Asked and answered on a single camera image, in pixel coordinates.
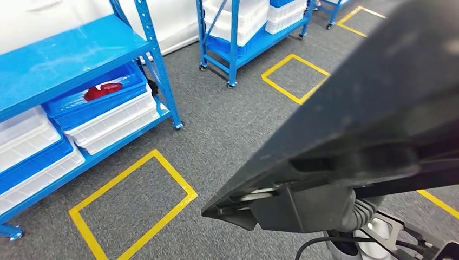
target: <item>yellow tape square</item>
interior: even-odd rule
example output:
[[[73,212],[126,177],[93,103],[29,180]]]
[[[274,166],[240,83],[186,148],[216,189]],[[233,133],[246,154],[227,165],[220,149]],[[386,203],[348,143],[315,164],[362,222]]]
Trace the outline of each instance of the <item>yellow tape square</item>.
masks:
[[[158,162],[166,169],[166,171],[174,178],[174,180],[182,187],[182,189],[187,193],[184,199],[179,202],[172,210],[170,210],[163,218],[159,220],[158,223],[153,225],[153,227],[148,230],[142,237],[139,238],[128,250],[126,250],[118,260],[130,259],[137,251],[139,251],[150,239],[152,239],[169,221],[171,221],[177,214],[182,211],[193,199],[198,195],[191,188],[191,186],[180,176],[180,174],[174,169],[174,167],[162,156],[162,154],[154,149],[149,152],[147,155],[142,157],[140,160],[129,166],[126,170],[120,173],[118,176],[113,178],[111,181],[103,185],[100,189],[95,191],[89,197],[84,199],[78,205],[74,206],[69,210],[69,215],[75,223],[77,229],[81,233],[84,241],[88,244],[89,249],[93,253],[96,259],[108,259],[107,255],[103,252],[100,244],[97,242],[96,238],[89,230],[88,225],[84,222],[83,217],[80,214],[80,211],[88,206],[90,203],[95,201],[98,197],[102,196],[108,190],[113,188],[116,184],[121,182],[124,178],[129,176],[137,168],[142,166],[144,163],[149,161],[152,158],[156,158]]]
[[[283,87],[279,86],[274,81],[272,81],[272,80],[270,80],[268,78],[271,74],[274,73],[274,71],[276,71],[277,69],[279,69],[280,67],[285,65],[291,59],[295,59],[295,60],[307,65],[308,67],[311,67],[311,68],[315,69],[316,71],[318,71],[318,72],[320,72],[320,73],[325,75],[325,78],[323,80],[321,80],[318,84],[316,84],[312,89],[310,89],[302,97],[296,97],[295,95],[293,95],[292,93],[288,92]],[[291,100],[295,101],[299,105],[302,105],[312,94],[314,94],[314,92],[316,92],[316,90],[328,79],[329,76],[330,76],[330,73],[328,73],[328,72],[324,71],[323,69],[317,67],[316,65],[312,64],[311,62],[301,58],[298,55],[290,54],[289,56],[283,58],[281,61],[279,61],[277,64],[275,64],[273,67],[271,67],[267,71],[263,72],[263,74],[261,75],[261,79],[263,81],[265,81],[266,83],[268,83],[271,87],[277,89],[279,92],[281,92],[282,94],[286,95]]]
[[[350,27],[347,26],[347,25],[344,25],[345,22],[347,22],[352,16],[356,15],[356,14],[357,14],[358,12],[360,12],[360,11],[365,11],[365,12],[367,12],[367,13],[369,13],[369,14],[378,16],[378,17],[383,18],[383,19],[386,18],[386,17],[385,17],[384,15],[382,15],[382,14],[379,14],[379,13],[377,13],[377,12],[375,12],[375,11],[371,11],[371,10],[369,10],[369,9],[367,9],[367,8],[362,7],[362,6],[359,5],[357,8],[355,8],[355,9],[352,10],[350,13],[348,13],[346,16],[344,16],[343,19],[339,20],[339,22],[337,22],[336,25],[339,26],[339,27],[342,27],[342,28],[344,28],[344,29],[346,29],[346,30],[348,30],[348,31],[351,31],[351,32],[353,32],[353,33],[355,33],[355,34],[358,34],[358,35],[360,35],[360,36],[368,37],[368,36],[367,36],[366,34],[364,34],[363,32],[358,31],[358,30],[356,30],[356,29],[354,29],[354,28],[350,28]]]

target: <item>gray carpet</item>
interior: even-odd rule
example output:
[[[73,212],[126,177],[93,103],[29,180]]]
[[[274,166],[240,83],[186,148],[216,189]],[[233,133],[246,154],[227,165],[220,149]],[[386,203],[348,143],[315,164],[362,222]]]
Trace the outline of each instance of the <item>gray carpet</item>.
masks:
[[[398,2],[355,1],[338,18],[358,5],[387,15]],[[356,29],[368,34],[379,22],[374,17],[359,15],[349,20],[349,26],[364,24]],[[197,44],[166,56],[180,115],[186,122],[184,129],[174,131],[169,120],[162,123],[15,217],[10,223],[21,224],[25,236],[13,243],[0,239],[0,259],[94,259],[68,210],[155,148],[196,190],[198,197],[133,259],[293,259],[301,244],[318,234],[259,228],[248,232],[202,218],[200,210],[298,107],[262,81],[261,73],[291,53],[332,73],[363,40],[340,27],[326,31],[326,24],[326,15],[315,14],[303,41],[289,37],[241,68],[238,86],[233,90],[227,89],[225,81],[211,71],[199,71]],[[301,96],[317,81],[314,74],[297,73],[301,69],[310,70],[292,68],[291,73],[303,84],[293,84],[288,71],[281,70],[273,76],[276,83]],[[457,186],[431,192],[459,210]],[[184,195],[159,163],[152,160],[83,209],[81,215],[106,255],[116,259]],[[459,240],[459,220],[417,192],[390,196],[384,208],[441,239]],[[318,244],[307,249],[302,259],[331,257],[325,245]]]

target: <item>blue plastic bin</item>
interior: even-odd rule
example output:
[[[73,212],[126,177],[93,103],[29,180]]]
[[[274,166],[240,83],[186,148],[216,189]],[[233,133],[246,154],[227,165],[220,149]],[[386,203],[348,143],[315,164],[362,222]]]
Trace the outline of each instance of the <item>blue plastic bin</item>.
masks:
[[[62,133],[60,135],[61,139],[59,141],[0,172],[0,194],[71,153],[73,147],[69,140]]]
[[[279,8],[293,1],[294,0],[270,0],[270,5],[275,8]]]
[[[84,94],[91,86],[125,76],[119,91],[98,99],[86,101]],[[96,79],[43,104],[48,117],[66,131],[73,129],[97,116],[145,93],[147,79],[134,62],[129,62]]]
[[[251,50],[252,44],[254,40],[259,37],[260,34],[266,34],[267,32],[265,31],[266,25],[263,25],[259,31],[253,37],[244,45],[244,46],[239,46],[238,45],[238,58],[243,57],[248,51]],[[212,35],[209,35],[207,38],[207,46],[209,47],[210,50],[217,50],[221,51],[226,54],[230,54],[231,50],[231,43],[225,39],[218,38],[218,37],[213,37]]]

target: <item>white plastic bin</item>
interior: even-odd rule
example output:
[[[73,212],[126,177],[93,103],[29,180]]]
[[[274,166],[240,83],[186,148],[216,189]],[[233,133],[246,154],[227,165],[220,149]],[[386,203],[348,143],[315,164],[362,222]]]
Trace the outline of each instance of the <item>white plastic bin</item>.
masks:
[[[276,34],[291,26],[292,24],[300,21],[304,17],[305,8],[306,4],[304,7],[301,6],[300,8],[297,8],[295,11],[283,17],[278,17],[275,20],[268,20],[268,23],[266,24],[266,31],[270,34]]]
[[[83,155],[73,143],[72,146],[71,153],[0,194],[0,215],[83,164]]]
[[[65,131],[77,145],[86,144],[96,139],[105,132],[116,128],[120,122],[135,117],[151,108],[156,108],[156,101],[152,97],[152,90],[146,85],[147,92],[79,125],[71,130]]]
[[[0,122],[0,172],[60,138],[41,106]]]
[[[268,11],[268,20],[271,22],[279,22],[282,19],[285,19],[290,13],[298,11],[298,9],[303,8],[306,10],[307,0],[295,0],[279,8],[273,7],[270,5]]]
[[[204,17],[212,23],[218,10],[220,9],[222,0],[207,0],[202,6],[206,12]],[[239,0],[238,13],[238,28],[250,27],[257,14],[269,7],[270,0]],[[228,0],[217,19],[218,23],[231,26],[231,0]]]
[[[111,128],[110,131],[101,133],[93,139],[79,143],[78,145],[86,149],[89,154],[96,154],[158,118],[159,114],[156,111],[156,107],[152,107],[149,110],[144,110],[141,114],[126,118],[125,121],[120,122],[116,127]]]
[[[257,31],[263,27],[263,25],[266,23],[267,15],[268,6],[265,6],[252,17],[251,23],[246,23],[246,26],[244,27],[238,27],[238,46],[244,46],[253,37],[253,35],[255,35]],[[213,17],[206,17],[204,21],[206,23],[207,30],[209,30],[213,22]],[[214,28],[212,29],[211,35],[225,39],[227,41],[231,41],[231,22],[229,24],[224,22],[216,22]]]

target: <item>plastic storage crate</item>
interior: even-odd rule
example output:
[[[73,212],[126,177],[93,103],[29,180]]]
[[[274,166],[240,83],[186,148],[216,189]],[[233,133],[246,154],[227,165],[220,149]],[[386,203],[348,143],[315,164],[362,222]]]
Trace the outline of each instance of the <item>plastic storage crate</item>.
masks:
[[[117,127],[120,122],[125,121],[125,119],[132,118],[145,110],[155,108],[156,101],[152,97],[152,91],[149,86],[146,86],[146,88],[146,93],[143,93],[140,96],[135,97],[82,125],[65,131],[65,134],[75,140],[77,145],[81,146],[81,144],[85,144],[96,139],[104,132],[111,131],[113,128]]]
[[[78,148],[68,140],[67,144],[70,145],[70,153],[41,171],[35,171],[35,174],[28,179],[0,194],[0,214],[7,212],[84,163],[85,159]]]
[[[279,20],[285,19],[286,16],[300,8],[306,10],[306,7],[307,0],[294,0],[281,7],[270,6],[267,19],[268,21],[277,22]]]
[[[257,38],[259,34],[264,34],[265,33],[265,26],[263,25],[261,29],[257,31],[257,33],[252,36],[252,39]],[[209,36],[207,39],[207,46],[209,47],[210,50],[219,50],[224,53],[230,53],[231,51],[231,43],[225,39],[221,38],[215,38],[212,36]],[[252,48],[252,43],[251,41],[248,41],[244,46],[238,46],[237,47],[237,53],[238,57],[243,57],[250,49]]]
[[[270,5],[273,7],[282,7],[288,3],[293,2],[294,0],[270,0]]]
[[[86,101],[88,87],[121,78],[121,90]],[[79,126],[126,101],[145,93],[147,79],[134,62],[120,66],[43,105],[48,116],[66,131]]]
[[[95,136],[94,139],[78,145],[88,151],[89,154],[96,154],[158,118],[159,114],[156,111],[156,107],[150,108],[141,114],[127,118],[109,131]]]
[[[0,122],[0,172],[60,139],[41,106]]]
[[[212,23],[218,10],[220,9],[221,0],[207,0],[202,6],[206,13],[205,20]],[[265,8],[269,7],[269,0],[240,0],[238,13],[238,28],[251,27],[257,19],[257,15]],[[217,23],[231,27],[231,0],[227,1],[222,9]]]
[[[306,3],[300,6],[293,12],[290,12],[284,16],[278,17],[275,20],[268,20],[266,23],[266,31],[270,34],[276,34],[292,24],[300,21],[304,17],[304,11],[306,9]]]
[[[237,45],[243,47],[254,34],[266,23],[269,6],[261,8],[258,13],[254,14],[250,23],[245,23],[245,26],[238,26],[238,42]],[[209,29],[212,25],[213,18],[204,18],[206,28]],[[220,38],[221,40],[231,41],[231,22],[223,23],[216,22],[211,31],[211,36]]]
[[[60,137],[59,141],[0,172],[0,193],[9,190],[72,152],[69,140],[62,134]]]

